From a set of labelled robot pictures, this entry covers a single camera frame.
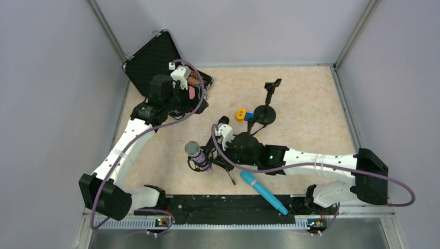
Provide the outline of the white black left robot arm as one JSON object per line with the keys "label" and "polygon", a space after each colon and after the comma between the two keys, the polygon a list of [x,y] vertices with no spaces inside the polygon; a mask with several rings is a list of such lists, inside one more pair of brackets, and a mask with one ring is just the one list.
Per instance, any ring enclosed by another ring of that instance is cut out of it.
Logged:
{"label": "white black left robot arm", "polygon": [[124,190],[128,173],[146,143],[160,128],[167,127],[169,114],[181,121],[207,108],[208,80],[200,71],[156,75],[146,85],[145,100],[132,111],[127,126],[104,161],[91,174],[83,174],[79,188],[86,208],[114,220],[130,211],[157,207],[163,190],[146,185]]}

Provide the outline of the purple glitter microphone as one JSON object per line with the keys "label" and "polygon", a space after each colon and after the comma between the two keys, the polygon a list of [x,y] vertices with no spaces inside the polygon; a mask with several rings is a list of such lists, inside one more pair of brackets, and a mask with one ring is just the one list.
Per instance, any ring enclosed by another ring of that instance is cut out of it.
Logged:
{"label": "purple glitter microphone", "polygon": [[212,163],[203,152],[199,143],[189,141],[184,147],[187,155],[187,164],[195,172],[208,172],[212,169]]}

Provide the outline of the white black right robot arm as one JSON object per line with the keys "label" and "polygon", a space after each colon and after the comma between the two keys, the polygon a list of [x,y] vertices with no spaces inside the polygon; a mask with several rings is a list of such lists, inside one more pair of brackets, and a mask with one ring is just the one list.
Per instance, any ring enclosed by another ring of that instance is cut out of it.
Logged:
{"label": "white black right robot arm", "polygon": [[308,187],[307,197],[323,208],[358,199],[373,205],[388,203],[386,164],[370,149],[359,148],[356,154],[325,155],[299,151],[287,146],[264,145],[242,132],[236,136],[214,132],[219,156],[227,164],[253,173],[267,175],[311,175],[329,178],[328,184]]}

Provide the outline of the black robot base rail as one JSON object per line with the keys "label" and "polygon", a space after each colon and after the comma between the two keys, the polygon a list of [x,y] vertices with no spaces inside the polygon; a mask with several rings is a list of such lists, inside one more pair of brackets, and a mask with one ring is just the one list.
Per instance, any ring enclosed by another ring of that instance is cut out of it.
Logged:
{"label": "black robot base rail", "polygon": [[278,225],[293,224],[301,215],[329,218],[334,206],[323,208],[304,196],[276,195],[288,210],[283,215],[261,195],[167,195],[156,207],[134,211],[135,215],[171,213],[177,225]]}

